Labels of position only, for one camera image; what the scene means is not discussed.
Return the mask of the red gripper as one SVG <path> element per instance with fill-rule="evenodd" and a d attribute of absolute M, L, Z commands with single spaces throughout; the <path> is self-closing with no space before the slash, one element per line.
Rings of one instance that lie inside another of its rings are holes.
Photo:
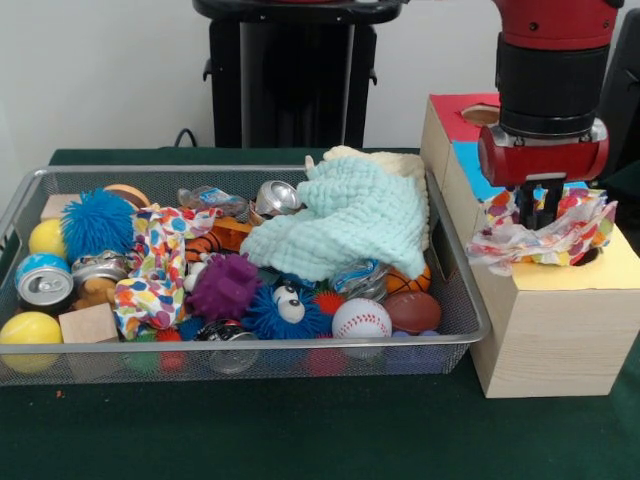
<path fill-rule="evenodd" d="M 482 173 L 494 187 L 515 187 L 520 224 L 535 224 L 534 191 L 542 182 L 546 190 L 543 226 L 556 220 L 564 182 L 589 181 L 604 169 L 609 137 L 596 119 L 590 131 L 578 137 L 535 139 L 507 133 L 500 125 L 484 126 L 478 140 Z"/>

